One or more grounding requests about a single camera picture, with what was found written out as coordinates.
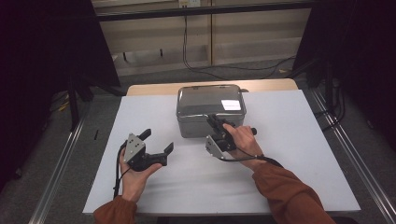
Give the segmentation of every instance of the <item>forearm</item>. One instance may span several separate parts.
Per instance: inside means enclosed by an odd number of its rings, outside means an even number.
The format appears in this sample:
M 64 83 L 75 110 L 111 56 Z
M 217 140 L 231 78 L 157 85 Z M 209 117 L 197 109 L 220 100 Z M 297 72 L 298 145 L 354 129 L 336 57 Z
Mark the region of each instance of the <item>forearm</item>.
M 294 173 L 267 162 L 254 169 L 253 179 L 278 223 L 333 223 L 318 195 Z
M 117 196 L 113 201 L 100 206 L 93 212 L 96 224 L 129 223 L 134 224 L 137 205 Z

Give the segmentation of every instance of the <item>rust-colored sweater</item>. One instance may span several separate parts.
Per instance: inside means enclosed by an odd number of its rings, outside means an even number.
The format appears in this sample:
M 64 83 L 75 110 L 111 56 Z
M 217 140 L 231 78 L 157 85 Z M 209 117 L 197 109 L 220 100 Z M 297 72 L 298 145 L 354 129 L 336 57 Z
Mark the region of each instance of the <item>rust-colored sweater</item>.
M 267 162 L 260 164 L 253 179 L 260 194 L 267 198 L 278 224 L 334 223 L 323 210 L 318 195 L 294 173 Z M 117 196 L 94 211 L 95 223 L 134 223 L 136 208 L 136 203 Z

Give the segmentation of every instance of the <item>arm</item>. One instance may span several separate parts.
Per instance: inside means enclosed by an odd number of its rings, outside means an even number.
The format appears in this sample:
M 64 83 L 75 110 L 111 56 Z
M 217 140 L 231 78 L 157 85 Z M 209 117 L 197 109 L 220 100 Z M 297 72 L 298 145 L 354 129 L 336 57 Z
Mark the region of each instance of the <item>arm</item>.
M 147 170 L 136 172 L 129 169 L 129 165 L 123 162 L 125 149 L 120 154 L 120 170 L 125 175 L 122 177 L 122 195 L 113 201 L 106 203 L 93 212 L 95 223 L 134 223 L 134 215 L 140 196 L 146 186 L 150 175 L 159 170 L 159 163 L 151 165 Z
M 230 154 L 237 158 L 250 155 L 262 155 L 262 149 L 256 142 L 250 127 L 233 128 L 224 124 L 224 128 L 233 136 L 237 150 Z M 318 195 L 304 184 L 292 172 L 274 166 L 266 161 L 241 161 L 251 169 L 260 194 L 267 198 L 274 219 L 278 223 L 334 223 L 323 210 Z

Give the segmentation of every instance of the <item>white label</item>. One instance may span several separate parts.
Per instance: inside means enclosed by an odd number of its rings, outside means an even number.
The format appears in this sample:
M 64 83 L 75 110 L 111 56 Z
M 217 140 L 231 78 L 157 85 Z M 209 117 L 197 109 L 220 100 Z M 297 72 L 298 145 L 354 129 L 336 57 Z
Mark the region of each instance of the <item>white label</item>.
M 241 110 L 241 105 L 239 104 L 239 101 L 222 100 L 221 103 L 223 104 L 224 110 Z

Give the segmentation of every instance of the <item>white tabletop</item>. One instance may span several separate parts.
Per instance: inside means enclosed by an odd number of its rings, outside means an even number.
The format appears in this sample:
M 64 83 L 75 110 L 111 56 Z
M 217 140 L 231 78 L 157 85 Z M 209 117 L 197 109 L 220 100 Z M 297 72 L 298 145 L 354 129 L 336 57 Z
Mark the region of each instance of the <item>white tabletop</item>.
M 245 124 L 258 130 L 257 141 L 267 157 L 292 170 L 320 197 L 326 211 L 360 207 L 301 91 L 244 93 Z M 175 95 L 122 98 L 106 150 L 83 213 L 112 200 L 115 160 L 128 133 L 147 128 L 147 153 L 175 149 L 168 165 L 148 180 L 137 213 L 152 216 L 269 214 L 252 172 L 238 162 L 219 161 L 205 150 L 205 139 L 180 135 Z

